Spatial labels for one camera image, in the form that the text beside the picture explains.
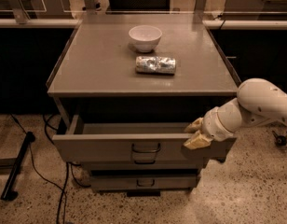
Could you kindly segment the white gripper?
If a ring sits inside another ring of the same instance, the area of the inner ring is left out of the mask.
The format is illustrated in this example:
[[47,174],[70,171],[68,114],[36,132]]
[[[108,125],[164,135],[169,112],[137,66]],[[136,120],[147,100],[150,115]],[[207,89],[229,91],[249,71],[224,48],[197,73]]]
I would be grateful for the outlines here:
[[198,118],[187,125],[184,131],[194,133],[184,142],[184,146],[189,149],[208,147],[212,140],[222,142],[234,136],[219,120],[218,107],[208,111],[203,118]]

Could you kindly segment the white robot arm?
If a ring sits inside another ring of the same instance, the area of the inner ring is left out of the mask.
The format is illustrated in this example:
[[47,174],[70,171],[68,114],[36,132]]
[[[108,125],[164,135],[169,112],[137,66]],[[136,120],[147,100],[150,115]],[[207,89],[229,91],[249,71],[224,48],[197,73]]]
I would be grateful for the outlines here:
[[184,142],[189,149],[208,147],[222,142],[243,127],[255,127],[278,121],[287,127],[287,93],[262,78],[242,82],[237,96],[208,111],[186,128],[192,136]]

